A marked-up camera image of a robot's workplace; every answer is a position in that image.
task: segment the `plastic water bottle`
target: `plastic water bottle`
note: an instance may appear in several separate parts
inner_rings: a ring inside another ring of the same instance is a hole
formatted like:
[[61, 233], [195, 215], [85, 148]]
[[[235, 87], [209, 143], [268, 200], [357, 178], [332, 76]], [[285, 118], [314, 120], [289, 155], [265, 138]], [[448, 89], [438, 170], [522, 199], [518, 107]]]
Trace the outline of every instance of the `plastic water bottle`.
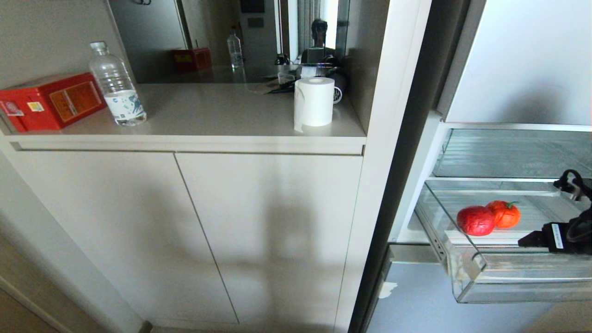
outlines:
[[89, 67], [115, 122], [121, 126], [142, 124], [146, 121], [146, 112], [123, 61], [109, 54], [104, 41], [91, 43], [91, 48], [95, 51], [95, 58], [91, 60]]
[[243, 66], [243, 53], [240, 50], [240, 39], [236, 37], [236, 30], [234, 27], [226, 40], [228, 44], [228, 52], [230, 52], [230, 63], [232, 68], [238, 68]]

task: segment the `red tin box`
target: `red tin box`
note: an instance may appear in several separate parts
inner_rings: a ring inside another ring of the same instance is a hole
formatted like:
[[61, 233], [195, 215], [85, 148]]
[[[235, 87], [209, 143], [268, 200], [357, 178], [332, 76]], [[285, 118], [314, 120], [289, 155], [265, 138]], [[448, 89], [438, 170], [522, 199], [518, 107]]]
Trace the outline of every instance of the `red tin box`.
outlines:
[[172, 50], [170, 55], [179, 72], [201, 71], [212, 67], [212, 57], [210, 49], [207, 47], [193, 50]]
[[0, 90], [16, 130], [59, 130], [107, 107], [92, 74], [62, 74]]

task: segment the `red apple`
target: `red apple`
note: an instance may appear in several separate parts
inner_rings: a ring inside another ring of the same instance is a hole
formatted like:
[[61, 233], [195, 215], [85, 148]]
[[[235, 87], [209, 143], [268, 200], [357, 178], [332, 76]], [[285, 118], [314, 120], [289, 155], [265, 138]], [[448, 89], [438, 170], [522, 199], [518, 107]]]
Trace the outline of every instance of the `red apple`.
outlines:
[[496, 226], [496, 217], [486, 207], [470, 206], [458, 212], [456, 222], [467, 235], [485, 236]]

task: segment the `toilet paper roll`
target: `toilet paper roll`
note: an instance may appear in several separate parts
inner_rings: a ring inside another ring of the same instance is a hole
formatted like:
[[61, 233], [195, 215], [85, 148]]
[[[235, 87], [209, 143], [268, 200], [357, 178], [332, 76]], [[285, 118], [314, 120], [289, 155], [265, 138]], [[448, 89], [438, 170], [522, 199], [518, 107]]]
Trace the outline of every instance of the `toilet paper roll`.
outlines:
[[294, 84], [294, 130], [302, 125], [325, 126], [333, 120], [335, 80], [330, 78], [300, 79]]

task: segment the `refrigerator drawer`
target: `refrigerator drawer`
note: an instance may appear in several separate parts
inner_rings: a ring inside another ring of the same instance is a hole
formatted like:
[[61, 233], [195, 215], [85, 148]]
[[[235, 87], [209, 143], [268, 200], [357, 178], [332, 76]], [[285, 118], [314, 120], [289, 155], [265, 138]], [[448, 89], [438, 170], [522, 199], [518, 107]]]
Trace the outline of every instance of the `refrigerator drawer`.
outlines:
[[582, 177], [591, 178], [589, 129], [586, 128], [587, 132], [450, 129], [439, 149], [432, 175], [557, 179], [566, 169], [576, 169]]
[[[467, 206], [518, 201], [522, 218], [512, 229], [468, 236], [456, 225]], [[415, 212], [460, 303], [543, 302], [592, 299], [592, 256], [521, 248], [517, 242], [548, 222], [567, 222], [589, 207], [545, 182], [426, 181]]]

